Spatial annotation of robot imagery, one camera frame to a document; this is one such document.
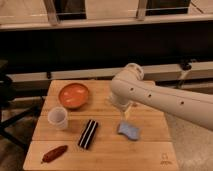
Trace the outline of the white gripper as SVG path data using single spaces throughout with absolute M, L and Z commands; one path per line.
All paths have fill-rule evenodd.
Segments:
M 125 111 L 132 105 L 132 102 L 130 100 L 125 100 L 123 98 L 121 98 L 120 96 L 117 96 L 115 94 L 110 94 L 109 95 L 109 102 L 116 107 L 117 109 L 119 109 L 121 112 L 121 118 L 122 120 L 127 120 L 126 119 L 126 113 Z

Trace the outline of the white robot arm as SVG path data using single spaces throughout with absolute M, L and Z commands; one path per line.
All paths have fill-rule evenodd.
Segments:
M 127 64 L 110 82 L 111 103 L 125 111 L 138 102 L 213 130 L 213 95 L 156 86 L 143 78 L 140 65 Z

